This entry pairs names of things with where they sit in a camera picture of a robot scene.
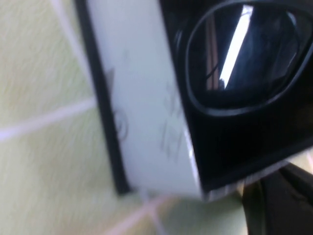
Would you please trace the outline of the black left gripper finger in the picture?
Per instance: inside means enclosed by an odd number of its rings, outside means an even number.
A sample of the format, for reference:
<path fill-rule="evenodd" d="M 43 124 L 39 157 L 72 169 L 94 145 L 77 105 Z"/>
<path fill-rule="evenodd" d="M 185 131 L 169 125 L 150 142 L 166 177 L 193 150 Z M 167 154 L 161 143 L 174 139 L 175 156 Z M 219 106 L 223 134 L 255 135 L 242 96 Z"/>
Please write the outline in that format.
<path fill-rule="evenodd" d="M 288 164 L 244 188 L 250 235 L 312 235 L 313 176 Z"/>

